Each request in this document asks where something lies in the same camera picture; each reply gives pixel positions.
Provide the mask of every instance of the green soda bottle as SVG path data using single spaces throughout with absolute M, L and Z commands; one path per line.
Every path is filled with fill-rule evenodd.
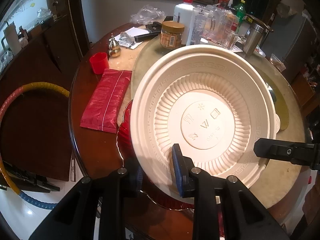
M 245 16 L 244 4 L 245 4 L 245 1 L 241 0 L 241 2 L 234 7 L 237 10 L 237 16 L 239 17 L 239 27 L 244 19 L 244 16 Z

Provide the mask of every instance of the embossed square symbol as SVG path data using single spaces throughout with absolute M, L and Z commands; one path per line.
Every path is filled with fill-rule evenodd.
M 213 119 L 216 119 L 219 115 L 220 115 L 220 112 L 218 111 L 217 108 L 215 108 L 215 109 L 211 112 L 211 116 L 213 117 Z

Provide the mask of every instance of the red cup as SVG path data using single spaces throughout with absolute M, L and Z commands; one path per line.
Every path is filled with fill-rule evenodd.
M 106 68 L 109 68 L 108 54 L 105 52 L 98 52 L 92 55 L 89 59 L 92 71 L 96 74 L 102 74 Z

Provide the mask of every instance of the white tile floor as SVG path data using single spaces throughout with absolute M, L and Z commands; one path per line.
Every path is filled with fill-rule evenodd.
M 286 221 L 286 228 L 288 233 L 291 233 L 297 223 L 300 221 L 303 212 L 302 205 L 304 203 L 305 194 L 311 189 L 315 182 L 316 172 L 312 171 L 312 183 L 308 185 L 306 191 L 302 192 L 296 208 L 292 211 L 292 214 Z M 79 181 L 82 178 L 82 173 L 76 165 L 76 180 Z M 26 192 L 31 197 L 40 201 L 48 203 L 57 203 L 67 192 L 76 184 L 76 182 L 63 182 L 58 180 L 49 179 L 49 182 L 60 187 L 59 192 L 51 193 L 37 193 Z M 42 220 L 49 214 L 49 210 L 35 207 L 25 201 L 23 201 L 18 195 L 16 195 L 10 188 L 7 191 L 0 190 L 0 211 L 6 219 L 9 226 L 15 232 L 15 234 L 22 240 L 29 239 L 32 232 L 38 227 Z M 98 240 L 99 231 L 99 219 L 96 218 L 94 240 Z M 129 235 L 132 232 L 126 229 L 126 237 L 129 239 Z

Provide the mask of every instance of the red packet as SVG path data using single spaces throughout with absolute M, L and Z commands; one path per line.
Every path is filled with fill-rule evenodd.
M 128 70 L 105 69 L 82 114 L 81 127 L 116 133 L 117 117 L 131 73 Z

